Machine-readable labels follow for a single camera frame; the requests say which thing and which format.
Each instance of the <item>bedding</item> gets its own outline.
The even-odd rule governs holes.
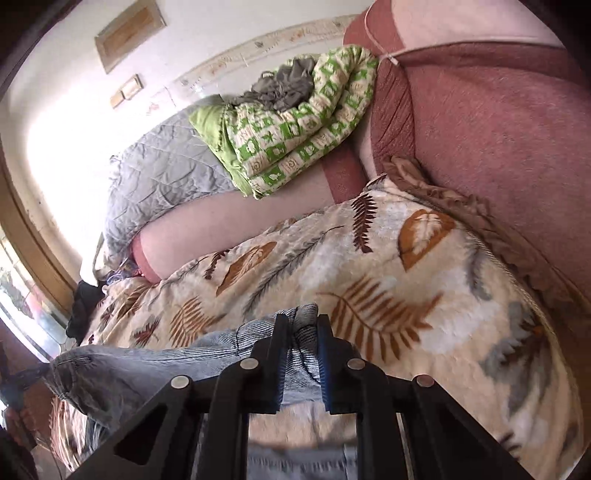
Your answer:
[[[404,52],[412,32],[395,9],[404,4],[411,5],[378,0],[345,34],[344,42],[376,54],[382,52],[379,46],[401,52],[395,62],[383,60],[378,67],[371,125],[365,132],[371,151],[361,160],[373,160],[377,173],[391,173],[391,157],[416,158],[430,180],[427,192],[437,185],[464,198],[477,196],[486,202],[488,214],[519,232],[521,245],[526,242],[538,252],[536,257],[511,257],[525,267],[522,279],[564,332],[561,341],[569,345],[569,366],[580,384],[588,442],[591,268],[586,259],[591,258],[591,221],[581,205],[591,200],[589,81],[531,17],[522,30],[528,43],[471,41],[427,48],[421,40],[422,48]],[[530,29],[536,22],[538,33]],[[441,43],[436,35],[431,40],[432,45]],[[539,268],[530,275],[545,265],[555,273],[545,275]]]
[[[199,100],[154,127],[111,158],[111,186],[103,229],[105,260],[116,270],[134,235],[151,220],[195,198],[235,190],[228,172],[189,122]]]
[[[273,195],[238,191],[195,199],[146,225],[132,252],[152,283],[193,258],[233,248],[278,222],[355,198],[367,179],[348,140]]]
[[[276,112],[260,103],[206,105],[190,121],[236,187],[261,198],[347,138],[371,102],[377,64],[362,47],[335,48],[318,58],[314,91],[298,107]]]
[[[177,348],[315,302],[388,375],[432,375],[535,478],[559,478],[582,452],[577,388],[546,314],[470,230],[383,176],[157,286],[127,278],[107,293],[83,344]],[[250,440],[282,449],[352,439],[354,419],[321,410],[254,416]],[[56,415],[54,430],[65,421]],[[60,442],[84,448],[74,435]]]

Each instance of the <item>window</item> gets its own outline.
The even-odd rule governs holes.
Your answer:
[[[0,320],[40,361],[66,341],[66,318],[41,292],[0,227]]]

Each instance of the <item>wall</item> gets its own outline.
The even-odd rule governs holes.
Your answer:
[[[109,157],[170,114],[146,115],[151,96],[252,37],[355,14],[370,2],[158,0],[168,26],[107,75],[94,36],[131,3],[83,0],[40,41],[0,103],[0,136],[19,194],[74,278],[102,226]],[[145,89],[114,111],[110,96],[136,73]]]

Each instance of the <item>blue cloth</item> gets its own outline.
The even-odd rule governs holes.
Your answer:
[[[101,428],[115,432],[141,406],[177,375],[193,380],[219,375],[250,355],[257,340],[271,336],[274,320],[284,313],[291,323],[291,345],[285,369],[283,404],[322,401],[316,358],[318,307],[305,305],[253,320],[233,330],[204,335],[189,348],[151,351],[87,345],[66,352],[50,364],[46,384],[100,427],[91,435],[103,439]],[[283,450],[249,445],[248,478],[353,479],[356,448]]]

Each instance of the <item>black cloth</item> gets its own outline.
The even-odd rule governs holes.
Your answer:
[[[99,286],[95,287],[80,280],[74,292],[72,316],[66,328],[66,336],[75,339],[78,345],[84,340],[88,332],[90,315],[105,296],[102,290],[103,285],[104,283],[99,282]]]

